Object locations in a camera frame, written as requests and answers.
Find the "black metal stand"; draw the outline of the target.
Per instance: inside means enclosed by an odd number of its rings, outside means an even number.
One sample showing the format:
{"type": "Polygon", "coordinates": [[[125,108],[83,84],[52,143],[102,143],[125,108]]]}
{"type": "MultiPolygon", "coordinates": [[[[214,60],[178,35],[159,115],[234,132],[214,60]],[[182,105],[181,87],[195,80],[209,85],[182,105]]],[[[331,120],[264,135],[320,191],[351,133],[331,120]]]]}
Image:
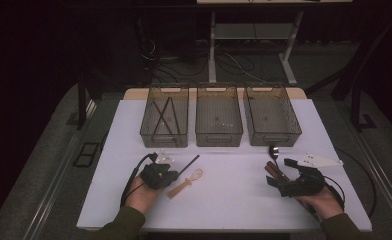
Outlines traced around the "black metal stand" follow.
{"type": "Polygon", "coordinates": [[[364,31],[358,50],[342,69],[305,89],[312,94],[334,83],[335,100],[351,97],[350,121],[358,130],[371,128],[370,118],[361,114],[361,93],[372,95],[392,122],[392,13],[385,22],[372,19],[364,31]]]}
{"type": "Polygon", "coordinates": [[[97,71],[81,72],[77,79],[78,89],[78,125],[81,130],[87,119],[87,106],[90,100],[100,100],[103,95],[102,79],[97,71]]]}

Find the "clear spoon with wooden handle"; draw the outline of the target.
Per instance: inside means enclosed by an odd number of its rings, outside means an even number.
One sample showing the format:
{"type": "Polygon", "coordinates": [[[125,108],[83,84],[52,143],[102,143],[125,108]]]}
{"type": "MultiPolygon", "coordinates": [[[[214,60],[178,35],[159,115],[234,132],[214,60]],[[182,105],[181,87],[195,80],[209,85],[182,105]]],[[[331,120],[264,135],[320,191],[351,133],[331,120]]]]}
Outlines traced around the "clear spoon with wooden handle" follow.
{"type": "Polygon", "coordinates": [[[174,189],[170,190],[167,193],[167,197],[169,199],[174,198],[177,196],[183,189],[185,189],[187,186],[190,186],[194,181],[198,180],[201,178],[203,175],[203,170],[202,169],[196,169],[192,175],[188,178],[186,178],[180,185],[176,186],[174,189]]]}

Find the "person's right hand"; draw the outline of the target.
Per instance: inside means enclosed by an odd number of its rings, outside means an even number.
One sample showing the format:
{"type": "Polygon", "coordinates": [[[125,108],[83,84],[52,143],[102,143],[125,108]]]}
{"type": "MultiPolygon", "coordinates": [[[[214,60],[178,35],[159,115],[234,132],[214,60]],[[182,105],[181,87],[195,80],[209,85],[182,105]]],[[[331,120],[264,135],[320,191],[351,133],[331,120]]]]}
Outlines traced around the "person's right hand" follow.
{"type": "Polygon", "coordinates": [[[327,220],[344,213],[335,195],[327,187],[324,187],[316,195],[297,196],[296,199],[312,206],[321,220],[327,220]]]}

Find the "white table mat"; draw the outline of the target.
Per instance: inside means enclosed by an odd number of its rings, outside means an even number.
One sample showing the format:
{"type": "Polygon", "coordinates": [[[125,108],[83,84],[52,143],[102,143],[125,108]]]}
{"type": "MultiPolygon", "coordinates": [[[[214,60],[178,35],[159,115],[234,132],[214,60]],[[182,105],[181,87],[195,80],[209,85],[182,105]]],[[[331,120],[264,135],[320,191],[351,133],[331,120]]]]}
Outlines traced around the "white table mat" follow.
{"type": "MultiPolygon", "coordinates": [[[[133,168],[147,154],[139,134],[143,100],[119,103],[77,225],[96,230],[112,221],[133,168]]],[[[282,197],[266,182],[265,147],[243,139],[239,147],[172,148],[173,168],[203,175],[177,196],[161,195],[146,216],[146,232],[308,232],[318,221],[296,200],[282,197]]]]}

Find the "dark brown chopstick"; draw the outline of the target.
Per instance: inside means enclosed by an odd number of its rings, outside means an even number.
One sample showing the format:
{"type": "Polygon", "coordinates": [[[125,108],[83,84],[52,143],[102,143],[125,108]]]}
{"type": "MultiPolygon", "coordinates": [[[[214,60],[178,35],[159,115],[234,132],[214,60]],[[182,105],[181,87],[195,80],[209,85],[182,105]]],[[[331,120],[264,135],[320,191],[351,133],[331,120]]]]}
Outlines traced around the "dark brown chopstick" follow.
{"type": "MultiPolygon", "coordinates": [[[[156,125],[156,122],[157,122],[157,118],[158,118],[158,114],[157,114],[157,111],[155,109],[155,125],[156,125]]],[[[167,107],[167,111],[165,113],[165,118],[168,121],[168,124],[169,124],[169,126],[171,128],[171,133],[170,134],[178,134],[177,133],[177,129],[176,129],[174,116],[173,116],[173,111],[172,111],[171,98],[170,98],[170,102],[169,102],[168,107],[167,107]]]]}
{"type": "Polygon", "coordinates": [[[179,121],[178,121],[178,116],[177,116],[175,104],[174,104],[174,101],[173,101],[172,98],[171,98],[171,105],[172,105],[172,111],[173,111],[173,116],[174,116],[174,120],[175,120],[175,124],[176,124],[177,133],[181,134],[180,125],[179,125],[179,121]]]}

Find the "clear grey plastic bin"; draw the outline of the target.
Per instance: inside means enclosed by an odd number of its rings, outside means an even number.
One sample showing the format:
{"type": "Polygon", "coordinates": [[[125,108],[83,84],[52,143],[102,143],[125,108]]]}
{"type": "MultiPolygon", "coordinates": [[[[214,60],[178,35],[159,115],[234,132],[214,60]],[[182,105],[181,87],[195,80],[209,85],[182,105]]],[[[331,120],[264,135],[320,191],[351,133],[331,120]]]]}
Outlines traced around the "clear grey plastic bin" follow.
{"type": "Polygon", "coordinates": [[[246,83],[243,101],[252,146],[295,145],[302,130],[283,84],[246,83]]]}
{"type": "Polygon", "coordinates": [[[197,86],[195,133],[198,147],[240,146],[243,126],[235,84],[197,86]]]}
{"type": "Polygon", "coordinates": [[[152,84],[140,128],[144,145],[147,148],[187,147],[188,112],[188,84],[152,84]]]}

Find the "metal floor rail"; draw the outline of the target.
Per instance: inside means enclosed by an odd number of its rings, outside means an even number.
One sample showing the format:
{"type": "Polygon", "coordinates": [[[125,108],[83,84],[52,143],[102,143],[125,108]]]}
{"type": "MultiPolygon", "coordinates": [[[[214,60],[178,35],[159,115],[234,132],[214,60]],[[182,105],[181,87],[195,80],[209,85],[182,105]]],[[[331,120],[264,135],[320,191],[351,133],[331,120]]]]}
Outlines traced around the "metal floor rail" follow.
{"type": "Polygon", "coordinates": [[[356,140],[367,169],[392,213],[392,125],[379,110],[369,109],[361,114],[360,129],[350,122],[349,108],[338,104],[338,112],[356,140]]]}
{"type": "Polygon", "coordinates": [[[61,191],[62,185],[67,176],[67,172],[69,171],[73,161],[76,158],[80,142],[82,141],[82,138],[89,126],[89,122],[92,119],[96,109],[97,103],[93,100],[90,100],[87,106],[86,122],[84,123],[84,126],[81,130],[78,130],[76,127],[76,130],[72,135],[67,145],[67,148],[61,158],[60,165],[57,168],[47,191],[43,195],[42,200],[38,204],[36,213],[34,214],[33,219],[29,224],[22,240],[38,240],[38,237],[45,225],[45,222],[50,215],[52,207],[55,204],[57,196],[61,191]]]}

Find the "black rectangular floor frame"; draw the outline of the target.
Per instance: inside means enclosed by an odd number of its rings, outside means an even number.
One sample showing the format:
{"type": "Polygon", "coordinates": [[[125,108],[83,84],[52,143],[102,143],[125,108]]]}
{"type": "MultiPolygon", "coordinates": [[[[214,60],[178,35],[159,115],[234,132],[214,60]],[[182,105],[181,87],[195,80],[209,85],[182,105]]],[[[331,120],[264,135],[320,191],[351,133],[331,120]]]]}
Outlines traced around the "black rectangular floor frame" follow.
{"type": "Polygon", "coordinates": [[[95,159],[98,147],[98,142],[85,142],[73,161],[73,166],[83,168],[90,167],[95,159]]]}

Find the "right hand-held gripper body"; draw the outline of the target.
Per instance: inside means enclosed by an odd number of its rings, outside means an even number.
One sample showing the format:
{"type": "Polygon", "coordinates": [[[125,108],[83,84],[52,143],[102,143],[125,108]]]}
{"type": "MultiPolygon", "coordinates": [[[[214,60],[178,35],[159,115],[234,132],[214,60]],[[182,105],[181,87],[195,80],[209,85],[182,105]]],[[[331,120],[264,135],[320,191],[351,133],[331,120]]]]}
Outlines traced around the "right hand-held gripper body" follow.
{"type": "Polygon", "coordinates": [[[301,160],[296,160],[299,167],[299,177],[288,182],[279,182],[279,192],[282,197],[311,196],[318,194],[324,187],[332,193],[336,190],[328,185],[320,168],[342,166],[341,160],[321,157],[306,153],[301,160]]]}

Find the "metal spoon with black handle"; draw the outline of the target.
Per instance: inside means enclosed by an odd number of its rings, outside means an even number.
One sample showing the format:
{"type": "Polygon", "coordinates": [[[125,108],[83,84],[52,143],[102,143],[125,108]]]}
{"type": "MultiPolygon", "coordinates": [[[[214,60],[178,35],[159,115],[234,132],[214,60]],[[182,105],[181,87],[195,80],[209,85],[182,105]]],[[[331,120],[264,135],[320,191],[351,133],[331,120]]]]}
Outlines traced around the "metal spoon with black handle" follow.
{"type": "Polygon", "coordinates": [[[268,148],[268,153],[269,153],[269,156],[271,157],[271,159],[273,160],[275,166],[277,167],[277,169],[279,169],[279,165],[277,163],[277,159],[279,157],[279,148],[274,145],[271,145],[268,148]]]}

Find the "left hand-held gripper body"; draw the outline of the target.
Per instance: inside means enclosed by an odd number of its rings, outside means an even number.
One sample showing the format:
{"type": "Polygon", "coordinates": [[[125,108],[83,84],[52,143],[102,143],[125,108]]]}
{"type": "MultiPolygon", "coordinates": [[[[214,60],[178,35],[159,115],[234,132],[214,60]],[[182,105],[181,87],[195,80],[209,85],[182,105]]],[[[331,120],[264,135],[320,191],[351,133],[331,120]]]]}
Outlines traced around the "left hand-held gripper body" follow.
{"type": "Polygon", "coordinates": [[[170,167],[174,160],[164,150],[156,153],[151,160],[152,162],[146,164],[140,173],[140,177],[144,183],[154,190],[170,186],[171,184],[167,184],[166,178],[168,177],[167,172],[171,171],[170,167]]]}

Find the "wooden-handled cutlery piece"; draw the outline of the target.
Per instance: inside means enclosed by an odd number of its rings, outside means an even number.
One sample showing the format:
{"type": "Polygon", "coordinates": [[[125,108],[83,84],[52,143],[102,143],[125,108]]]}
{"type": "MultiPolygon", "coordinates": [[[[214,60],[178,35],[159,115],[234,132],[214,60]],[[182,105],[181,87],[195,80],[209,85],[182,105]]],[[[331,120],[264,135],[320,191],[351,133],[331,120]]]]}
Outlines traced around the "wooden-handled cutlery piece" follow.
{"type": "Polygon", "coordinates": [[[272,161],[269,161],[267,163],[265,169],[276,180],[282,180],[285,182],[289,181],[289,178],[284,173],[282,173],[279,169],[277,169],[277,167],[272,161]]]}
{"type": "Polygon", "coordinates": [[[279,182],[283,182],[284,179],[279,171],[279,169],[274,165],[266,165],[265,169],[268,172],[268,175],[266,176],[267,178],[267,183],[271,186],[277,185],[279,182]]]}

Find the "white metal desk frame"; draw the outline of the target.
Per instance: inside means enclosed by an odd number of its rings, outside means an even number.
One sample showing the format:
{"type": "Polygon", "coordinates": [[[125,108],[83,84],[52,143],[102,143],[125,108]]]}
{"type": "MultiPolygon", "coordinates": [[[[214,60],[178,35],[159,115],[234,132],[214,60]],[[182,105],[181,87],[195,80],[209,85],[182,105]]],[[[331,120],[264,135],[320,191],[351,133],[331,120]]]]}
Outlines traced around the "white metal desk frame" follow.
{"type": "MultiPolygon", "coordinates": [[[[261,7],[302,7],[327,6],[333,4],[349,4],[352,0],[196,0],[198,6],[219,6],[219,7],[254,7],[259,10],[261,7]]],[[[294,20],[287,23],[255,23],[253,29],[248,30],[248,24],[219,24],[216,22],[217,10],[211,11],[210,17],[210,40],[208,73],[209,81],[216,82],[216,60],[215,43],[217,40],[285,40],[286,48],[278,54],[280,64],[291,86],[297,84],[293,70],[289,63],[292,48],[296,42],[296,37],[305,13],[305,10],[297,10],[294,20]]]]}

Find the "person's left hand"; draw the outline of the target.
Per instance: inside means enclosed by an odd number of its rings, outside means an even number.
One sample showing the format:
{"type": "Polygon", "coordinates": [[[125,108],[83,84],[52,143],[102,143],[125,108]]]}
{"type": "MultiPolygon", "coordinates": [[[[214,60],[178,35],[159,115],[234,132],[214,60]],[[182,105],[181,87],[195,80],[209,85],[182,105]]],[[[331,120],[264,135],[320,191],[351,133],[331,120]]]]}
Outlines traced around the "person's left hand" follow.
{"type": "Polygon", "coordinates": [[[149,188],[141,177],[137,176],[131,184],[131,189],[127,193],[124,205],[146,214],[162,192],[162,189],[154,190],[149,188]]]}

